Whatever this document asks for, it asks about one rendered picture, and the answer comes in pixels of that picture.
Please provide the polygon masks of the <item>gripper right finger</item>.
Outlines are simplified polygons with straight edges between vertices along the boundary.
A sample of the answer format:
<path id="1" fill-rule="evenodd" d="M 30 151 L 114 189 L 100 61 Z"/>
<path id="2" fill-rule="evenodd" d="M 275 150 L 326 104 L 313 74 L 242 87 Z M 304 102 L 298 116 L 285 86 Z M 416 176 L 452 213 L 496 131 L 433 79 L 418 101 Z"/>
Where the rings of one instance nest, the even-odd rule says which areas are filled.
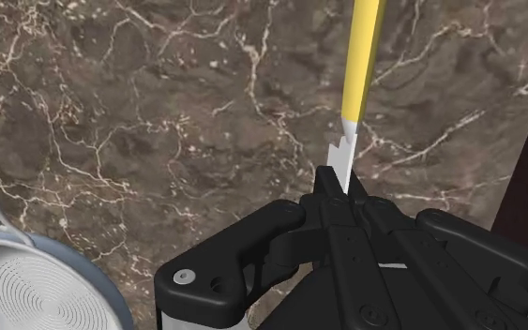
<path id="1" fill-rule="evenodd" d="M 528 247 L 439 209 L 407 217 L 390 200 L 368 195 L 355 175 L 349 193 L 379 263 L 405 265 L 474 329 L 528 330 Z"/>

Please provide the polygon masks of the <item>grey frying pan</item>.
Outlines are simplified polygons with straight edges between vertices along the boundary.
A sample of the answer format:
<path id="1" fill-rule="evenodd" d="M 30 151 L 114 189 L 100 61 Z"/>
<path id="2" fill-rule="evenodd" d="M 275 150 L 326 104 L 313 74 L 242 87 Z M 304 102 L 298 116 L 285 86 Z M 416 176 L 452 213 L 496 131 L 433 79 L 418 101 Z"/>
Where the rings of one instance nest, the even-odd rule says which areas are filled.
<path id="1" fill-rule="evenodd" d="M 93 262 L 22 231 L 0 209 L 0 330 L 134 330 L 134 322 Z"/>

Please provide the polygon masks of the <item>yellow handled knife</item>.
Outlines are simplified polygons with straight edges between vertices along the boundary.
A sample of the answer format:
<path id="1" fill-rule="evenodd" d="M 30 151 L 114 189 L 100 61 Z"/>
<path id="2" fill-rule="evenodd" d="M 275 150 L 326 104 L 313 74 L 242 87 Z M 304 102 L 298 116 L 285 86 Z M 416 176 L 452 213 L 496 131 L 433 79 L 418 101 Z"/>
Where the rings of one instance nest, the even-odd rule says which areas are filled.
<path id="1" fill-rule="evenodd" d="M 387 0 L 354 0 L 340 109 L 343 136 L 330 144 L 327 166 L 331 166 L 345 194 L 351 182 L 357 141 L 372 79 Z"/>

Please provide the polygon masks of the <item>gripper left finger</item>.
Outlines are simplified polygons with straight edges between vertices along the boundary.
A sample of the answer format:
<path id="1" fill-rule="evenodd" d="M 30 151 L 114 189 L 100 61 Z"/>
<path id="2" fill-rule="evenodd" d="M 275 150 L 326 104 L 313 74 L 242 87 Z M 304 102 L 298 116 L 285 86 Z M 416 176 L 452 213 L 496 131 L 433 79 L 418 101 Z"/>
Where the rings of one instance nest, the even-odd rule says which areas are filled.
<path id="1" fill-rule="evenodd" d="M 360 215 L 355 174 L 316 170 L 299 202 L 275 200 L 163 264 L 157 330 L 399 330 Z"/>

